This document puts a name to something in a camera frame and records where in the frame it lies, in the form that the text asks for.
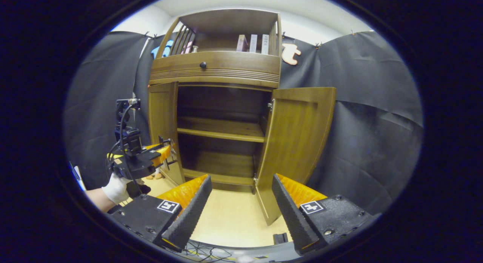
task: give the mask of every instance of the wooden shelf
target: wooden shelf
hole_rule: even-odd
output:
[[[198,117],[178,117],[178,133],[259,143],[265,139],[257,123]]]
[[[254,171],[251,155],[203,150],[183,155],[185,177],[196,178],[207,173],[214,182],[252,186]]]

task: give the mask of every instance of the cabinet door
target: cabinet door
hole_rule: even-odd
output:
[[[177,102],[178,82],[149,87],[149,132],[151,142],[156,144],[159,141],[158,136],[163,137],[163,139],[172,139],[171,146],[173,146],[176,154],[172,154],[171,157],[174,160],[178,160],[178,162],[169,165],[169,170],[165,165],[161,169],[169,180],[179,185],[185,182],[185,177],[178,148]]]
[[[275,173],[305,184],[317,165],[331,127],[335,88],[275,89],[262,161],[257,199],[271,225],[279,216],[271,190]]]

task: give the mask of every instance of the floor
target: floor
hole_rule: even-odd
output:
[[[151,196],[158,196],[175,187],[165,178],[143,181],[151,188],[148,193]],[[213,189],[191,239],[247,248],[273,245],[273,234],[284,232],[292,241],[282,216],[267,226],[255,195]]]

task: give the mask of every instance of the book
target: book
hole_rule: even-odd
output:
[[[237,52],[246,52],[248,43],[246,42],[245,35],[238,36]]]
[[[257,52],[257,35],[252,35],[250,38],[250,53]]]
[[[269,54],[269,36],[265,34],[262,35],[262,54]]]

